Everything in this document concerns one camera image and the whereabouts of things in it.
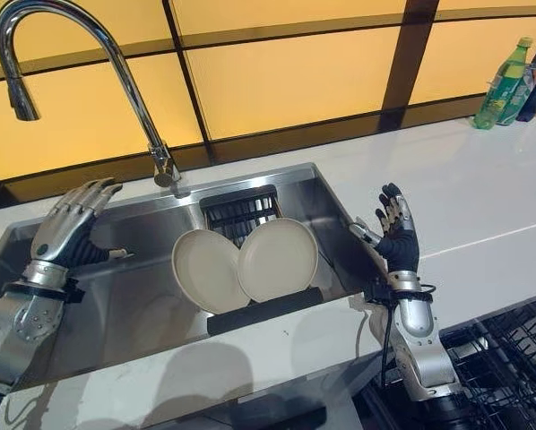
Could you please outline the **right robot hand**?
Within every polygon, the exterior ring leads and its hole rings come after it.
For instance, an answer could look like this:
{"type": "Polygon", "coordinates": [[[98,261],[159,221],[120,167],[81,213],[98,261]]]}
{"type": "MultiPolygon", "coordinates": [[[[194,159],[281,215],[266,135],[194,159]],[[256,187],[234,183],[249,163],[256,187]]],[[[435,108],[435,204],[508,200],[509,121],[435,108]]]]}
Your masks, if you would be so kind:
{"type": "Polygon", "coordinates": [[[393,290],[420,291],[419,240],[410,206],[394,183],[383,185],[378,199],[384,207],[376,210],[383,235],[374,232],[361,218],[349,225],[349,231],[385,260],[393,290]]]}

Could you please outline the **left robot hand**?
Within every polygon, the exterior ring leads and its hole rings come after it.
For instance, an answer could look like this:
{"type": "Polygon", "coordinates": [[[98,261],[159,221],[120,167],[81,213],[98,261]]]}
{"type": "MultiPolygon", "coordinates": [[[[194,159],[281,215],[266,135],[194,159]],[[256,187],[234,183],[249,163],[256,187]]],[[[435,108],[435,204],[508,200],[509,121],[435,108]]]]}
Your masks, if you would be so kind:
{"type": "Polygon", "coordinates": [[[124,248],[100,248],[91,240],[99,215],[122,187],[114,178],[107,177],[63,195],[33,238],[31,261],[23,272],[25,279],[41,288],[61,289],[74,268],[128,257],[130,254],[124,248]]]}

